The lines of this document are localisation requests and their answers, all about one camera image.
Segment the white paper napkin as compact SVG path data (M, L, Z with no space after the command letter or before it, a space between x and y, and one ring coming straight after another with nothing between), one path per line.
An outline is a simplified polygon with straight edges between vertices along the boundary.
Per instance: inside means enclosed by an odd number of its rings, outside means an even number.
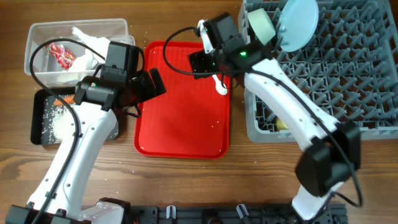
M84 34L77 27L72 27L72 34L78 37L86 46L98 52L100 55L105 57L108 52L108 46L110 40L105 37L93 37ZM105 59L102 59L97 54L93 53L89 49L85 49L85 54L81 57L77 57L68 69L69 72L82 72L92 70L98 63L105 63Z

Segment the green bowl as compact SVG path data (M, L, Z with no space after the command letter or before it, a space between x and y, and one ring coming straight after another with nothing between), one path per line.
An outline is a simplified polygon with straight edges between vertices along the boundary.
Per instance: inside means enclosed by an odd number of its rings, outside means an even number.
M249 12L248 20L253 32L262 44L266 45L276 35L270 17L262 8Z

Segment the orange carrot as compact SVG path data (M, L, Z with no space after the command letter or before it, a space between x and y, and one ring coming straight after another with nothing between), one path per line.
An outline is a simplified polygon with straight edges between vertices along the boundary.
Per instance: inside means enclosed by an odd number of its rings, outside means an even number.
M73 104L73 103L75 102L75 101L74 101L74 96L75 96L75 95L65 96L65 97L62 98L62 100L63 100L65 103L67 103L67 104ZM62 105L63 105L63 102L60 101L60 100L55 100L54 103L53 103L53 105L54 105L54 106L62 106Z

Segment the red snack wrapper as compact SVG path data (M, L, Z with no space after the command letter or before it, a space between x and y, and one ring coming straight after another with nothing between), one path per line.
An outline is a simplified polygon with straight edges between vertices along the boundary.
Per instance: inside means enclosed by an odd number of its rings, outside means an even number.
M62 44L55 42L46 45L47 50L53 55L56 61L64 70L68 70L73 65L76 57Z

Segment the white rice grains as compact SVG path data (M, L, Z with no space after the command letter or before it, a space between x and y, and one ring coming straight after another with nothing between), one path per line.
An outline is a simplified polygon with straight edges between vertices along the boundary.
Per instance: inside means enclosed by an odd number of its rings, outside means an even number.
M54 106L53 96L44 98L44 110L41 122L41 144L60 144L64 135L74 131L74 120L69 110L64 106Z

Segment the yellow plastic cup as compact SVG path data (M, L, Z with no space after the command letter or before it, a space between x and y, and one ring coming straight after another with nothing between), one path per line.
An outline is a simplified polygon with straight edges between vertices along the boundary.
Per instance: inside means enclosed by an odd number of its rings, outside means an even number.
M276 126L278 130L287 130L289 127L280 119L276 119Z

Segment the large light blue plate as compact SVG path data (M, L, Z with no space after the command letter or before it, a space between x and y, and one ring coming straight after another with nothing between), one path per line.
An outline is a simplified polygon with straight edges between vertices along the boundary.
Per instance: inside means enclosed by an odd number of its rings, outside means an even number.
M286 52L306 46L317 28L319 8L316 0L288 0L280 15L278 39Z

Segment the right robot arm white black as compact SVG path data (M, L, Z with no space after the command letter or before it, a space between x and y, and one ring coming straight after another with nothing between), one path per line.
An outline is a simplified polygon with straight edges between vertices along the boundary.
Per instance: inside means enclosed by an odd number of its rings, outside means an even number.
M229 13L200 20L194 27L204 49L191 54L195 78L228 75L260 98L288 127L303 151L295 168L300 182L292 207L302 220L314 220L338 189L354 181L361 165L361 132L318 107L282 70L259 40L246 43Z

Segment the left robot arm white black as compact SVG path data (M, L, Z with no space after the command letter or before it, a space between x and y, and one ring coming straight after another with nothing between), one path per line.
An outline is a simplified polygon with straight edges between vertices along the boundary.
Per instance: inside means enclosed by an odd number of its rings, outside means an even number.
M138 68L140 60L141 48L111 42L105 63L76 84L74 106L39 84L66 107L73 121L43 181L25 206L10 207L6 223L127 223L129 202L102 198L91 208L81 205L96 158L118 118L166 92L159 71Z

